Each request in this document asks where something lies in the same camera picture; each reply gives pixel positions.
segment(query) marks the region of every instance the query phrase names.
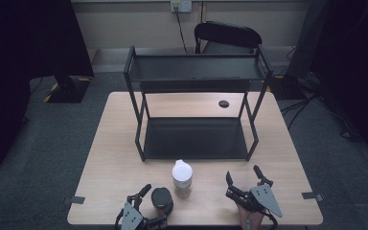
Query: wooden table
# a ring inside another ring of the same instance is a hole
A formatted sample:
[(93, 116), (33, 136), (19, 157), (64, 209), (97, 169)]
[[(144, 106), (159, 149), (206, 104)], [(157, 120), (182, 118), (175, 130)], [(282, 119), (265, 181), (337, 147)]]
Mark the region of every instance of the wooden table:
[[(249, 93), (249, 103), (255, 104), (258, 96)], [(230, 106), (219, 107), (221, 100)], [(153, 116), (233, 116), (239, 112), (237, 104), (241, 100), (242, 94), (225, 93), (148, 95)], [(140, 206), (146, 218), (156, 217), (150, 199), (152, 190), (166, 187), (174, 201), (169, 225), (239, 225), (237, 207), (225, 196), (225, 175), (229, 171), (234, 185), (247, 191), (259, 181), (253, 171), (258, 165), (274, 181), (272, 190), (284, 215), (277, 218), (279, 224), (320, 224), (323, 218), (316, 200), (302, 197), (302, 193), (311, 192), (311, 186), (271, 93), (265, 94), (255, 125), (260, 142), (249, 162), (184, 159), (194, 170), (193, 190), (189, 197), (180, 198), (173, 192), (174, 161), (141, 161), (134, 144), (137, 121), (130, 97), (127, 92), (111, 93), (75, 194), (85, 197), (85, 201), (72, 204), (69, 223), (114, 224), (127, 196), (151, 184)], [(244, 136), (249, 147), (251, 133), (246, 131)], [(271, 221), (265, 218), (264, 224)]]

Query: electrical outlet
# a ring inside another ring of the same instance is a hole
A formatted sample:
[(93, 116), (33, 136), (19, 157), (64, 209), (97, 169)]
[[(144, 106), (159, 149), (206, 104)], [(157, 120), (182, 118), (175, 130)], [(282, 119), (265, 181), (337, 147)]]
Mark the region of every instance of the electrical outlet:
[(191, 0), (174, 0), (170, 2), (170, 11), (175, 12), (191, 12), (192, 11), (192, 1)]

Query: black chair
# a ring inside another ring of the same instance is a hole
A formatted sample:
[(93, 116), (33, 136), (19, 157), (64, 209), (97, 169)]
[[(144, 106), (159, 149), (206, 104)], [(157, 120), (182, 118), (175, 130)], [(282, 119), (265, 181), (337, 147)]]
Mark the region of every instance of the black chair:
[(215, 21), (199, 23), (194, 35), (196, 54), (201, 54), (200, 40), (207, 41), (202, 54), (253, 54), (262, 44), (260, 35), (248, 27)]

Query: black shelf surface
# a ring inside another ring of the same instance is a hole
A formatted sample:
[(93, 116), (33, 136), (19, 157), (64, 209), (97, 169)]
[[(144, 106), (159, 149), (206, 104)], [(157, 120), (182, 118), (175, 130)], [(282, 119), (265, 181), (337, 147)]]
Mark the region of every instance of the black shelf surface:
[(143, 81), (263, 81), (256, 55), (134, 56), (132, 82)]
[(151, 118), (144, 155), (147, 159), (245, 159), (239, 118)]

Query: chair backrest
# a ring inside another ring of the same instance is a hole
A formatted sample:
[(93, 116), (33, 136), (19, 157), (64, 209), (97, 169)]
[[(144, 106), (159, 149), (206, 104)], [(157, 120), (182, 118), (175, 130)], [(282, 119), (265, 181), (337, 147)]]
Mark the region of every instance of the chair backrest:
[(195, 26), (194, 35), (196, 44), (195, 52), (197, 54), (201, 53), (201, 39), (208, 42), (245, 47), (251, 50), (262, 44), (262, 38), (254, 30), (244, 26), (216, 21), (199, 23)]

